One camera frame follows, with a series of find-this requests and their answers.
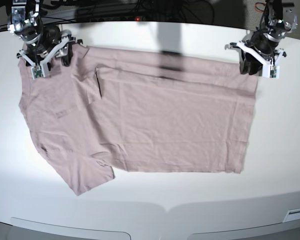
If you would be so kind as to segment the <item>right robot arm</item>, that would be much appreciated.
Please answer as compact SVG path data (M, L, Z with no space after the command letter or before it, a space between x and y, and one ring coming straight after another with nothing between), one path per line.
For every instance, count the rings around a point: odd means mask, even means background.
M52 59L60 59L64 67L71 64L72 46L81 44L70 30L60 30L54 24L44 24L40 15L41 2L33 0L13 0L7 30L21 39L26 49L21 49L16 57L23 59L30 67L34 79L49 76Z

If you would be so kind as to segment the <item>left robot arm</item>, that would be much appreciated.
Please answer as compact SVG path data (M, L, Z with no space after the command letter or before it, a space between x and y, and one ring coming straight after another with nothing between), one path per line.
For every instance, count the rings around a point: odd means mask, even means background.
M264 78L280 76L280 61L287 56L278 45L298 26L292 0L266 0L259 26L243 40L229 43L227 49L240 53L240 73Z

